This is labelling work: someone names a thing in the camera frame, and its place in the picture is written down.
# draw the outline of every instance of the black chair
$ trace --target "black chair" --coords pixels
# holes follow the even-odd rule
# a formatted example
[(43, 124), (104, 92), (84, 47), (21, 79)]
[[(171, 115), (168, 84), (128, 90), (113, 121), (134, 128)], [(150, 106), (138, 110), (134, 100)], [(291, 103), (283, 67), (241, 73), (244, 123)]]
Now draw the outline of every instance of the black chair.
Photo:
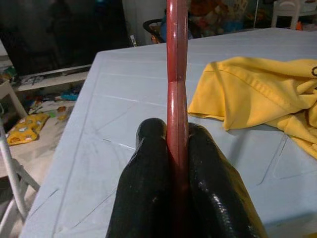
[[(152, 35), (152, 39), (155, 38), (157, 43), (165, 43), (165, 40), (160, 36), (160, 23), (161, 19), (153, 19), (143, 23), (143, 28)], [(191, 31), (193, 38), (201, 38), (200, 28), (192, 21), (188, 21), (188, 29)]]
[(153, 38), (156, 39), (158, 43), (165, 43), (165, 40), (160, 36), (159, 27), (162, 19), (153, 19), (143, 23), (143, 28), (149, 32)]

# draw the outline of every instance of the chair leg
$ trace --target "chair leg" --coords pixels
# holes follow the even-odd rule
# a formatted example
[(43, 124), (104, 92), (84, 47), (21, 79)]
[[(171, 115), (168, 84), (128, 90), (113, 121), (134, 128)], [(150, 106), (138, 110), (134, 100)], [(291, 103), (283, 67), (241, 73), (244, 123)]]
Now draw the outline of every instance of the chair leg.
[(17, 168), (16, 172), (21, 176), (21, 179), (34, 188), (35, 191), (39, 191), (39, 184), (25, 171), (22, 165), (19, 164), (19, 168)]
[(2, 120), (0, 119), (0, 150), (3, 157), (3, 162), (8, 173), (11, 189), (16, 202), (16, 205), (21, 213), (22, 219), (27, 217), (27, 209), (24, 201), (24, 197), (20, 193), (20, 183), (18, 175), (15, 171), (14, 162), (10, 153), (9, 145), (6, 141), (5, 131), (3, 128)]
[(272, 18), (271, 27), (276, 27), (276, 24), (277, 24), (277, 15), (274, 14)]
[(296, 30), (297, 22), (298, 22), (298, 16), (293, 16), (292, 22), (291, 22), (291, 29), (292, 30)]

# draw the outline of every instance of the yellow fabric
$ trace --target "yellow fabric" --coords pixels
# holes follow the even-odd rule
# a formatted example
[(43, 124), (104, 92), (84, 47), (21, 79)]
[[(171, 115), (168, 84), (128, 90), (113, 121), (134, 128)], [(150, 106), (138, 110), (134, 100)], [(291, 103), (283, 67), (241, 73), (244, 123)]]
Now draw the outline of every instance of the yellow fabric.
[(303, 236), (304, 238), (317, 238), (317, 233), (313, 233), (310, 235)]
[(317, 158), (317, 60), (236, 57), (206, 66), (189, 114), (223, 120), (225, 130), (279, 128)]
[(36, 140), (48, 118), (48, 115), (39, 113), (21, 119), (7, 134), (8, 144), (17, 145)]

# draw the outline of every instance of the white table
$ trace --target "white table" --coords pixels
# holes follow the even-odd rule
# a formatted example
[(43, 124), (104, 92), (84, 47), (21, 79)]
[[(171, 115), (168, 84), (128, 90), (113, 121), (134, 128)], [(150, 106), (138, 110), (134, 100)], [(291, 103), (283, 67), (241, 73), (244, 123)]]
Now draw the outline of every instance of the white table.
[[(317, 59), (316, 42), (315, 33), (276, 28), (190, 40), (188, 103), (208, 62), (234, 56)], [(160, 44), (97, 54), (21, 237), (105, 237), (138, 125), (151, 117), (166, 121), (165, 48)], [(189, 121), (204, 125), (238, 169), (272, 237), (289, 229), (293, 234), (314, 231), (315, 159), (269, 126), (226, 132), (217, 120)]]

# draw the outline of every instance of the black glossy object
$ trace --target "black glossy object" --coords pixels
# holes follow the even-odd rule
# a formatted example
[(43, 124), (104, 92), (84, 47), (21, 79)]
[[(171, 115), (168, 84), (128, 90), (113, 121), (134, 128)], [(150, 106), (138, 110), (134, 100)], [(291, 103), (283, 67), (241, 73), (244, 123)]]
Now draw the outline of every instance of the black glossy object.
[(166, 125), (148, 119), (137, 132), (136, 151), (119, 180), (107, 238), (170, 237), (170, 169)]
[(192, 123), (189, 124), (189, 168), (194, 207), (206, 237), (266, 237), (239, 173), (208, 131)]

